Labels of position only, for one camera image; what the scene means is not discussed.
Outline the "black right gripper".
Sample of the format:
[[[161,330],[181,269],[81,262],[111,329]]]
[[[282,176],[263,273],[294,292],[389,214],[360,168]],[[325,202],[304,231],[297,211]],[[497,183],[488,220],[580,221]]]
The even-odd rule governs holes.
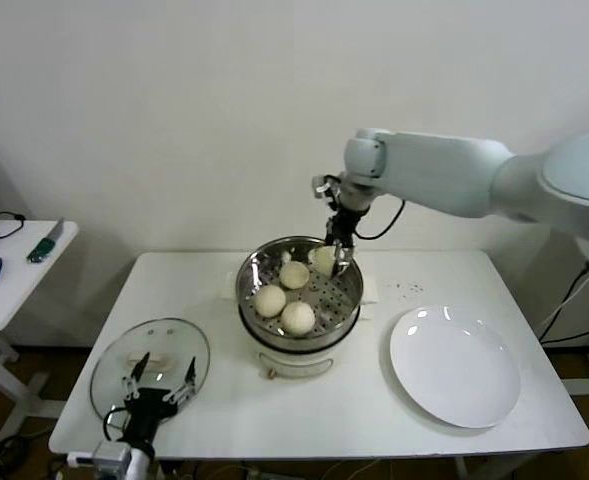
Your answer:
[[[342,275],[352,263],[354,249],[345,246],[354,245],[356,228],[362,217],[362,211],[339,206],[334,215],[326,222],[324,244],[326,246],[332,245],[332,278]]]

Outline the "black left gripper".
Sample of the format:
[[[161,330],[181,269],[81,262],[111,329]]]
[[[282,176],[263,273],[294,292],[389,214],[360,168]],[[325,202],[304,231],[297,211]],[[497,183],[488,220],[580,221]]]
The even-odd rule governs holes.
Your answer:
[[[122,378],[125,407],[129,420],[125,427],[125,442],[151,445],[159,425],[178,413],[176,403],[183,403],[195,393],[196,357],[193,356],[183,383],[170,391],[168,389],[143,387],[139,390],[139,381],[149,361],[150,353],[134,365],[131,373]]]

